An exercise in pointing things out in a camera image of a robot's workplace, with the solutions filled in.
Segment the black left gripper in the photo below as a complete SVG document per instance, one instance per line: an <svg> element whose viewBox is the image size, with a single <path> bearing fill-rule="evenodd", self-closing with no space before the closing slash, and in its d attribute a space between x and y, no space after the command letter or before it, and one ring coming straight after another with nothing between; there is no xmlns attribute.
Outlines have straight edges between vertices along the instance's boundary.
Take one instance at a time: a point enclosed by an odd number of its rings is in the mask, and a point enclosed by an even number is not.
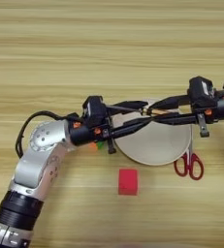
<svg viewBox="0 0 224 248"><path fill-rule="evenodd" d="M146 105L147 102L145 101L124 101L114 105L107 105L107 108L112 113L128 113L133 111L140 112ZM116 149L112 138L122 138L134 134L151 121L151 117L125 120L122 116L118 116L112 121L112 128L111 119L106 113L86 114L78 127L76 124L73 124L69 128L69 134L71 142L75 146L106 141L108 143L108 152L113 154L116 152Z"/></svg>

